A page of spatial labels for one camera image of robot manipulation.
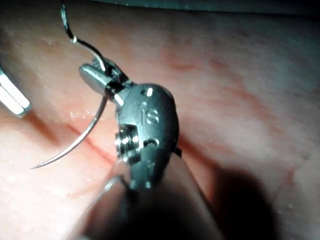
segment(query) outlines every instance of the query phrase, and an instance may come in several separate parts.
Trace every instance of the surgical instrument jaw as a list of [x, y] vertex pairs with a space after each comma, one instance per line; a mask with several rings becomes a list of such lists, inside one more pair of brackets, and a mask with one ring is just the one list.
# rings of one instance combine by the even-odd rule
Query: surgical instrument jaw
[[18, 118], [23, 118], [32, 107], [29, 100], [10, 81], [1, 66], [0, 102], [2, 102]]
[[96, 63], [94, 59], [92, 65], [82, 65], [80, 75], [94, 91], [116, 104], [115, 146], [117, 157], [130, 165], [130, 188], [151, 189], [160, 182], [171, 153], [181, 155], [174, 98], [160, 85], [132, 82], [108, 59], [110, 76]]

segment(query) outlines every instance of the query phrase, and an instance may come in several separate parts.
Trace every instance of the surgical needle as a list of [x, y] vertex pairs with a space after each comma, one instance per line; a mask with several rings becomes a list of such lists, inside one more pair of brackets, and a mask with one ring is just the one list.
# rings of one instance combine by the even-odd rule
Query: surgical needle
[[[101, 69], [105, 72], [106, 71], [106, 64], [105, 64], [105, 60], [104, 60], [102, 54], [95, 47], [93, 47], [89, 43], [77, 38], [71, 32], [71, 29], [69, 27], [69, 23], [67, 20], [66, 5], [64, 4], [63, 0], [61, 1], [61, 3], [62, 3], [61, 18], [63, 21], [63, 26], [64, 26], [64, 29], [65, 29], [67, 35], [71, 39], [71, 42], [72, 43], [79, 43], [80, 45], [82, 45], [83, 47], [88, 49], [98, 59]], [[70, 153], [73, 149], [75, 149], [86, 138], [86, 136], [92, 131], [92, 129], [97, 124], [98, 120], [100, 119], [100, 117], [106, 107], [107, 100], [108, 99], [105, 96], [103, 96], [101, 103], [100, 103], [100, 106], [99, 106], [96, 114], [94, 115], [93, 120], [91, 121], [89, 126], [86, 128], [86, 130], [69, 147], [67, 147], [65, 150], [63, 150], [62, 152], [60, 152], [56, 156], [50, 158], [49, 160], [42, 162], [36, 166], [33, 166], [31, 169], [37, 169], [37, 168], [49, 165], [49, 164], [61, 159], [62, 157], [64, 157], [68, 153]]]

